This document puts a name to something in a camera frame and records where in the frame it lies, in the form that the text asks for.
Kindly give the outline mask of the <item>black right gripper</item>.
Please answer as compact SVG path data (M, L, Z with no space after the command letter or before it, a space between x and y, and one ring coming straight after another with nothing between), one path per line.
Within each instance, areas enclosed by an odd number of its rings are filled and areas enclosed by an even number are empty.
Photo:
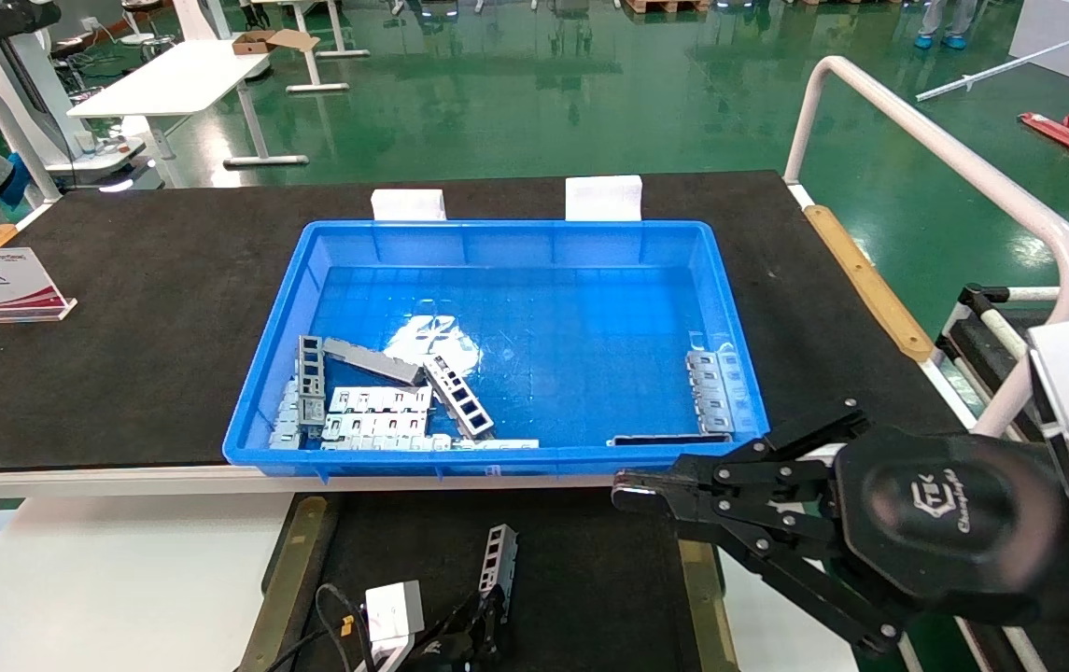
M666 516L679 540L718 546L852 647L887 654L901 637L895 618L778 537L773 507L716 496L803 501L834 475L845 563L869 595L985 623L1041 616L1068 519L1045 446L870 427L859 407L836 403L724 455L620 469L611 505ZM827 446L845 446L833 468L816 456Z

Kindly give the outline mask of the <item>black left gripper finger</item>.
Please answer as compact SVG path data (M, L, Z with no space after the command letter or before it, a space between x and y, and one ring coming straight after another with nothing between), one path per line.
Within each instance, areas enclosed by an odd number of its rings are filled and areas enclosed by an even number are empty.
M480 598L477 613L477 655L500 656L501 635L507 623L507 591L493 584Z
M478 622L477 616L444 618L422 643L423 671L480 671Z

